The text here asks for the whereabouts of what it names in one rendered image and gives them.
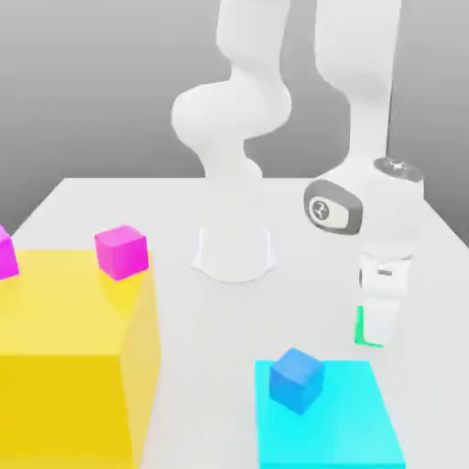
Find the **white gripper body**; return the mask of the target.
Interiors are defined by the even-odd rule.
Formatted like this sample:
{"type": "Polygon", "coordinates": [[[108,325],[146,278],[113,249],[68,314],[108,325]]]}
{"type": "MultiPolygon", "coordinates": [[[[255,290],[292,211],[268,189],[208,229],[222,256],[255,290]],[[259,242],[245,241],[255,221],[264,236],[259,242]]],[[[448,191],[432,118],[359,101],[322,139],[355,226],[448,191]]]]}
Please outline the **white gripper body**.
{"type": "Polygon", "coordinates": [[[410,259],[360,256],[359,286],[366,295],[404,296],[408,290],[410,259]]]}

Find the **small green cube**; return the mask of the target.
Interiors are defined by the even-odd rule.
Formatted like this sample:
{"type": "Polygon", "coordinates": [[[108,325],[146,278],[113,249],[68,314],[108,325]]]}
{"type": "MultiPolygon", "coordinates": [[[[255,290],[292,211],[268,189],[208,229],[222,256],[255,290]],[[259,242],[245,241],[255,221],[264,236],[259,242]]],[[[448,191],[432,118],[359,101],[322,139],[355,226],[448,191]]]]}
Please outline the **small green cube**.
{"type": "Polygon", "coordinates": [[[373,344],[368,342],[364,336],[364,309],[362,306],[357,307],[356,321],[354,327],[354,343],[371,347],[382,348],[382,344],[373,344]]]}

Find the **small blue cube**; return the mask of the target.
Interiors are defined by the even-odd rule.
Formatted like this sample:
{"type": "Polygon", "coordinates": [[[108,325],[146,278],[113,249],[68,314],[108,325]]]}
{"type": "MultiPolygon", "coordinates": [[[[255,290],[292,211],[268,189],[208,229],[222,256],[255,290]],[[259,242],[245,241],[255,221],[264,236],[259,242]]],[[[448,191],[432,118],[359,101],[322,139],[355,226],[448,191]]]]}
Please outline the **small blue cube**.
{"type": "Polygon", "coordinates": [[[322,393],[325,363],[290,348],[269,371],[269,396],[277,403],[304,415],[322,393]]]}

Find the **small magenta cube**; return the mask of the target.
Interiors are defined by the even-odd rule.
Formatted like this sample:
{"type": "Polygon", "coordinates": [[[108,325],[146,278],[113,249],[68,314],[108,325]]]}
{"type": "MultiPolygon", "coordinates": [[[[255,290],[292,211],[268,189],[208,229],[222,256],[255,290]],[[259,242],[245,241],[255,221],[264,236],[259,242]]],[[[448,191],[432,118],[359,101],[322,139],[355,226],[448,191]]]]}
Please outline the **small magenta cube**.
{"type": "Polygon", "coordinates": [[[0,224],[0,280],[12,278],[18,274],[19,266],[12,238],[0,224]]]}
{"type": "Polygon", "coordinates": [[[119,281],[148,269],[147,238],[130,225],[94,236],[99,268],[119,281]]]}

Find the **large cyan box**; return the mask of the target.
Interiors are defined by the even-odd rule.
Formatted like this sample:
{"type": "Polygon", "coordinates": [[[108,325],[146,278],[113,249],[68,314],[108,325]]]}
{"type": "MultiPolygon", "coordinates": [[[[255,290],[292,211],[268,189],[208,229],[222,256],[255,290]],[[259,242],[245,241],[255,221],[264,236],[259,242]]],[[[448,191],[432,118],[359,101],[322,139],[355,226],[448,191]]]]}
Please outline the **large cyan box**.
{"type": "Polygon", "coordinates": [[[327,361],[322,393],[302,416],[270,398],[271,366],[255,364],[258,469],[406,469],[367,361],[327,361]]]}

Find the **large yellow box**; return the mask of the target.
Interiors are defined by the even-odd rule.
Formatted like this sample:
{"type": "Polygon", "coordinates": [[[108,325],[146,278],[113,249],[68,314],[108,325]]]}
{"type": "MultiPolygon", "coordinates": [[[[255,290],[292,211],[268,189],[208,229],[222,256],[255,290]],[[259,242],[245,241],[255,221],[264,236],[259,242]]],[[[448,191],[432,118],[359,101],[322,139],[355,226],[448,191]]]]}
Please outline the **large yellow box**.
{"type": "Polygon", "coordinates": [[[21,250],[0,280],[0,469],[139,469],[161,363],[154,273],[21,250]]]}

